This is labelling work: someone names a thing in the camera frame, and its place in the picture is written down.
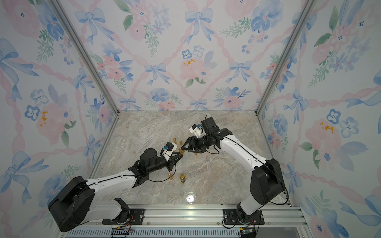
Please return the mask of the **gold square lipstick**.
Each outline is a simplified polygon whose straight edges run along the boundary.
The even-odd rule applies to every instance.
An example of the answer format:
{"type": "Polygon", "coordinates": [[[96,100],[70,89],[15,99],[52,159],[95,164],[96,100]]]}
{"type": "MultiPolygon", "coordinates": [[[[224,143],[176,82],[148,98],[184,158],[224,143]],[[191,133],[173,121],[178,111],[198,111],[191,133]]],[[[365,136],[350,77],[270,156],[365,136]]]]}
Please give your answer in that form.
{"type": "Polygon", "coordinates": [[[181,181],[181,183],[184,183],[186,181],[186,177],[184,174],[180,175],[180,181],[181,181]]]}

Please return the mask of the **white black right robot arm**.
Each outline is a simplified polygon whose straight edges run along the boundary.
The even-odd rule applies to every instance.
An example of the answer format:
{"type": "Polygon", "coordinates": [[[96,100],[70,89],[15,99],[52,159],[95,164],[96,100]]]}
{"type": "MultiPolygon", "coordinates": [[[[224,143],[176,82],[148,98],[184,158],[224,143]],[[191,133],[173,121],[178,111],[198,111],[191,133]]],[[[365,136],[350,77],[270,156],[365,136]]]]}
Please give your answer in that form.
{"type": "Polygon", "coordinates": [[[237,205],[237,216],[246,221],[258,210],[285,191],[280,164],[276,159],[266,159],[252,151],[228,129],[209,130],[202,134],[200,125],[190,128],[192,136],[182,146],[191,153],[207,152],[216,147],[236,159],[251,172],[250,195],[237,205]]]}

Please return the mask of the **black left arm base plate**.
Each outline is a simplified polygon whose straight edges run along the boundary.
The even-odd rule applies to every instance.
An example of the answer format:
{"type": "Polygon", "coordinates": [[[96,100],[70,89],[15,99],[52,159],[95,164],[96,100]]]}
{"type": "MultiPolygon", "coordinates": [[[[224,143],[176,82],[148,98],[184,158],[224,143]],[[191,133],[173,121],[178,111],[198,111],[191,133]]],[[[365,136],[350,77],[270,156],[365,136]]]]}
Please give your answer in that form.
{"type": "Polygon", "coordinates": [[[103,219],[102,225],[142,225],[145,209],[122,210],[115,219],[103,219]]]}

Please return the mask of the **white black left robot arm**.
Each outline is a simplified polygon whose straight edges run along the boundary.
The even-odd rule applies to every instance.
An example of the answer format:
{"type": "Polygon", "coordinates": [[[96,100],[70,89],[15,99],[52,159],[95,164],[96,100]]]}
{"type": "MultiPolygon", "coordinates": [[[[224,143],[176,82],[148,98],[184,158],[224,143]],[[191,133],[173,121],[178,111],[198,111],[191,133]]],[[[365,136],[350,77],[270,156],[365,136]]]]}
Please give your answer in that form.
{"type": "Polygon", "coordinates": [[[49,203],[48,209],[61,232],[68,232],[90,221],[106,220],[120,225],[131,223],[129,206],[121,198],[100,202],[103,196],[138,187],[149,181],[152,172],[172,171],[183,155],[164,147],[160,153],[146,149],[134,165],[115,175],[84,179],[73,178],[49,203]]]}

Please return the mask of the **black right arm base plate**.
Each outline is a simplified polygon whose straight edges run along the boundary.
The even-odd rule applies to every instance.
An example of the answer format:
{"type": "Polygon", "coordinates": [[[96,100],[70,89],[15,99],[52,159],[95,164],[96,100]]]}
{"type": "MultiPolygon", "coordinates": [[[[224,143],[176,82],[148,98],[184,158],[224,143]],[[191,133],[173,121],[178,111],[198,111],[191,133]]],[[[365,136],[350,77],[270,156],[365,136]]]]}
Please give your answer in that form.
{"type": "Polygon", "coordinates": [[[223,209],[223,222],[225,225],[264,225],[264,216],[261,210],[257,210],[251,215],[245,213],[237,214],[237,209],[223,209]]]}

